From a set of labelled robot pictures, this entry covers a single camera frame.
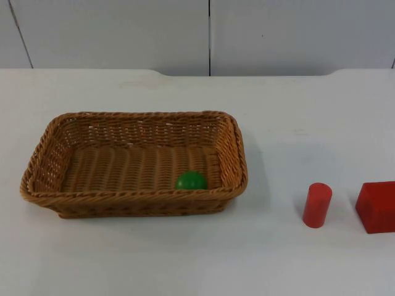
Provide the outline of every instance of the red block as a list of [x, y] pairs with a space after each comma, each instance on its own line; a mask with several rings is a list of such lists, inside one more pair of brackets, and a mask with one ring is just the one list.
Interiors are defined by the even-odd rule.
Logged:
[[395, 232], [395, 181], [364, 183], [355, 209], [367, 233]]
[[323, 183], [314, 183], [309, 187], [303, 211], [303, 222], [311, 228], [319, 228], [325, 222], [326, 213], [331, 202], [332, 190]]

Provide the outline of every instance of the white wall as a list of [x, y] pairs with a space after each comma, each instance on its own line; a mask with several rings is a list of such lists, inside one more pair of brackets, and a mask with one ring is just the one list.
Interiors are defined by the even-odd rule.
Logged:
[[30, 68], [7, 0], [0, 0], [0, 68]]
[[211, 0], [213, 75], [390, 68], [395, 0]]
[[208, 0], [13, 0], [35, 68], [208, 75]]

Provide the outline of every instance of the basket bottom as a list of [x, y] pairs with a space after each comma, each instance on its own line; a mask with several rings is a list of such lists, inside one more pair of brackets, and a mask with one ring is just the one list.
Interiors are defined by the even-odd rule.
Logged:
[[176, 210], [174, 212], [141, 212], [141, 211], [119, 211], [119, 212], [90, 212], [90, 213], [83, 213], [83, 212], [62, 212], [58, 213], [60, 218], [63, 219], [81, 219], [81, 218], [105, 218], [105, 217], [161, 217], [161, 216], [189, 216], [189, 215], [206, 215], [206, 214], [214, 214], [218, 212], [222, 212], [228, 203], [221, 204], [216, 206], [215, 208], [205, 209], [205, 210], [185, 210], [186, 212], [180, 212]]
[[72, 155], [60, 191], [171, 190], [188, 170], [201, 172], [209, 189], [222, 186], [213, 147], [88, 147]]

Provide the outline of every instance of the red cube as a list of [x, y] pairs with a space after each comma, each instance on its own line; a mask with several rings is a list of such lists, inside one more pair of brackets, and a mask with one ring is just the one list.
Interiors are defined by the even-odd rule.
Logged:
[[355, 209], [367, 233], [395, 232], [395, 181], [364, 183]]

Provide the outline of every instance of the green sphere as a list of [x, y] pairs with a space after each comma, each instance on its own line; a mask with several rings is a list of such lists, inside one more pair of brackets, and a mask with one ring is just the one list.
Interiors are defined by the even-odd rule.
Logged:
[[198, 171], [187, 171], [178, 177], [175, 189], [207, 189], [207, 181]]

